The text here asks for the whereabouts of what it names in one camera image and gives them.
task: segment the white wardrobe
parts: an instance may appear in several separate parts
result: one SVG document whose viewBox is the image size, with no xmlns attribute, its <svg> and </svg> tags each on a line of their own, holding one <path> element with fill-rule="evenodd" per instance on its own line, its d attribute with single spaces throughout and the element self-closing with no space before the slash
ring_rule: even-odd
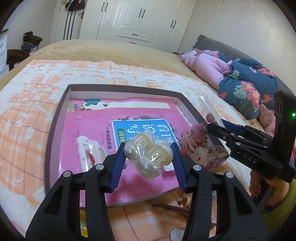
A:
<svg viewBox="0 0 296 241">
<path fill-rule="evenodd" d="M 176 52 L 194 6 L 191 0 L 88 0 L 79 38 Z"/>
</svg>

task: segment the white wall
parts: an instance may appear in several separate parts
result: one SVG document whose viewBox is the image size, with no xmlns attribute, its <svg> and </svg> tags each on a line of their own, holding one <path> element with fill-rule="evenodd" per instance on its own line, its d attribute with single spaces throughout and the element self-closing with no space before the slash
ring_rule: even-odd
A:
<svg viewBox="0 0 296 241">
<path fill-rule="evenodd" d="M 29 31 L 43 39 L 39 48 L 49 45 L 56 4 L 57 0 L 24 0 L 3 28 L 9 28 L 7 49 L 20 49 L 23 35 Z"/>
<path fill-rule="evenodd" d="M 200 34 L 261 62 L 296 93 L 296 33 L 272 0 L 197 0 L 178 52 Z"/>
</svg>

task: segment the plaid pattern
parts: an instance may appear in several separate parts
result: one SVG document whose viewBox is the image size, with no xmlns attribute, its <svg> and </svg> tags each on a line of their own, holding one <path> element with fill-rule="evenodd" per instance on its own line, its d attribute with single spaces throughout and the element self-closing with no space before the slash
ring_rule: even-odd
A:
<svg viewBox="0 0 296 241">
<path fill-rule="evenodd" d="M 25 202 L 33 210 L 37 210 L 44 196 L 44 152 L 51 120 L 63 93 L 59 86 L 65 88 L 69 83 L 105 83 L 185 90 L 187 97 L 193 96 L 191 101 L 196 107 L 196 96 L 206 94 L 222 118 L 243 124 L 240 117 L 218 96 L 211 91 L 208 93 L 208 88 L 202 82 L 171 72 L 116 65 L 110 61 L 92 63 L 34 60 L 1 92 L 10 94 L 7 96 L 8 107 L 0 114 L 0 182 L 9 192 L 23 195 Z M 22 86 L 22 90 L 18 93 L 13 86 Z M 217 171 L 232 171 L 237 175 L 227 163 L 218 167 Z M 181 194 L 181 190 L 177 189 L 145 202 L 108 208 L 116 240 L 171 240 L 170 232 L 178 228 L 184 229 L 186 219 L 180 214 L 152 208 L 151 205 L 162 203 L 177 206 Z M 9 218 L 24 235 L 30 219 L 23 220 L 21 212 L 18 220 Z"/>
</svg>

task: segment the cartoon pattern blanket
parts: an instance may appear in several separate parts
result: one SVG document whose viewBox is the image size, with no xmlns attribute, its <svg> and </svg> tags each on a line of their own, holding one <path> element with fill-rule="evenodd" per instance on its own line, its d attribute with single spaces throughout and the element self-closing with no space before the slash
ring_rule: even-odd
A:
<svg viewBox="0 0 296 241">
<path fill-rule="evenodd" d="M 114 64 L 111 61 L 33 60 L 0 92 L 0 205 L 23 234 L 44 198 L 44 152 L 58 102 L 68 84 L 101 83 L 161 88 L 182 93 L 199 110 L 207 95 L 221 118 L 244 125 L 241 117 L 202 81 L 171 72 Z M 217 172 L 233 171 L 245 188 L 250 170 L 229 158 Z M 181 190 L 156 199 L 108 209 L 116 240 L 172 240 L 186 219 L 151 207 L 177 206 Z"/>
</svg>

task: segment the wardrobe door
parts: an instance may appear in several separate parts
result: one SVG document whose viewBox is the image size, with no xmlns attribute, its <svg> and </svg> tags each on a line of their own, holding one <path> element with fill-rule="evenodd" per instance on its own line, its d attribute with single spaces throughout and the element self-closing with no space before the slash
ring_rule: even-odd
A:
<svg viewBox="0 0 296 241">
<path fill-rule="evenodd" d="M 107 0 L 97 39 L 115 40 L 125 2 L 126 0 Z"/>
<path fill-rule="evenodd" d="M 165 11 L 164 0 L 147 0 L 137 30 L 152 34 L 159 23 L 161 12 Z"/>
<path fill-rule="evenodd" d="M 156 26 L 151 40 L 151 47 L 164 50 L 169 34 L 175 23 L 175 18 L 182 0 L 164 0 L 163 11 L 159 18 L 159 25 Z"/>
<path fill-rule="evenodd" d="M 183 0 L 173 23 L 172 30 L 166 42 L 164 51 L 177 52 L 187 28 L 195 4 L 190 0 Z"/>
<path fill-rule="evenodd" d="M 137 29 L 144 12 L 146 0 L 127 0 L 119 22 L 119 27 Z"/>
<path fill-rule="evenodd" d="M 88 0 L 79 39 L 96 39 L 107 0 Z"/>
</svg>

